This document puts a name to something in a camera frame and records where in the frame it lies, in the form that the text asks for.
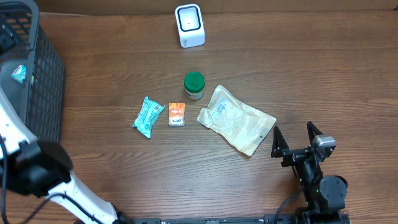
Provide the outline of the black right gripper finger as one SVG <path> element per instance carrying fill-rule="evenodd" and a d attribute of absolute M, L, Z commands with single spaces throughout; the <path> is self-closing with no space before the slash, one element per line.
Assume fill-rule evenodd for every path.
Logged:
<path fill-rule="evenodd" d="M 278 126 L 273 129 L 273 144 L 271 149 L 271 157 L 279 158 L 284 157 L 290 151 Z"/>
<path fill-rule="evenodd" d="M 307 123 L 307 131 L 311 146 L 319 146 L 323 133 L 311 121 Z"/>

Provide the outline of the white pouch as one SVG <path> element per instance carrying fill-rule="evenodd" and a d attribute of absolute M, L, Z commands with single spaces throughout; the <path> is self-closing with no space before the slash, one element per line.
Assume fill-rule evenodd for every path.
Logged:
<path fill-rule="evenodd" d="M 197 121 L 222 135 L 239 152 L 252 156 L 275 125 L 276 119 L 235 98 L 218 85 Z"/>

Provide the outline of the green round lid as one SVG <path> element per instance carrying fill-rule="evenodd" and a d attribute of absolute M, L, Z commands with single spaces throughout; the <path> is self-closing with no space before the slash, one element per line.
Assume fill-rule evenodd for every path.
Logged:
<path fill-rule="evenodd" d="M 187 97 L 199 100 L 205 94 L 205 78 L 199 72 L 190 72 L 184 78 L 184 88 Z"/>

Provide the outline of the orange snack packet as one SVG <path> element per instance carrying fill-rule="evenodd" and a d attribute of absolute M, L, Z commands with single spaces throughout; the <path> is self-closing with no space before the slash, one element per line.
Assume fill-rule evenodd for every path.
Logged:
<path fill-rule="evenodd" d="M 169 126 L 182 127 L 185 125 L 185 103 L 169 103 Z"/>

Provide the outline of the teal snack packet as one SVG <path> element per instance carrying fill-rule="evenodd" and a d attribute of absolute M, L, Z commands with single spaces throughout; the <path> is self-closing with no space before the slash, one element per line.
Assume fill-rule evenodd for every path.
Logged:
<path fill-rule="evenodd" d="M 165 105 L 161 105 L 156 101 L 150 100 L 149 97 L 146 96 L 132 127 L 136 128 L 146 138 L 150 139 L 152 135 L 152 127 L 164 109 Z"/>

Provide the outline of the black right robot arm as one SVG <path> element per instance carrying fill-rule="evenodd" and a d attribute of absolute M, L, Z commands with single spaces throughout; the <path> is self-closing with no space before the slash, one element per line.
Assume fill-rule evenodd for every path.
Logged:
<path fill-rule="evenodd" d="M 305 148 L 291 150 L 278 126 L 273 129 L 272 158 L 281 158 L 282 167 L 291 167 L 300 182 L 300 190 L 286 199 L 274 216 L 265 221 L 278 223 L 349 223 L 349 216 L 341 214 L 345 208 L 348 183 L 339 175 L 324 176 L 320 163 L 331 156 L 336 141 L 323 134 L 312 122 L 307 123 L 309 144 Z M 281 215 L 287 203 L 303 194 L 306 206 L 294 214 Z"/>

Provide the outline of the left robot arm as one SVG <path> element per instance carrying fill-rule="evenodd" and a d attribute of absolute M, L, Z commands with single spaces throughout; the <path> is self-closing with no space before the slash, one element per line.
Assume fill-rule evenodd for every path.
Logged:
<path fill-rule="evenodd" d="M 129 223 L 74 173 L 60 145 L 65 68 L 28 12 L 1 14 L 1 192 L 53 201 L 83 223 Z"/>

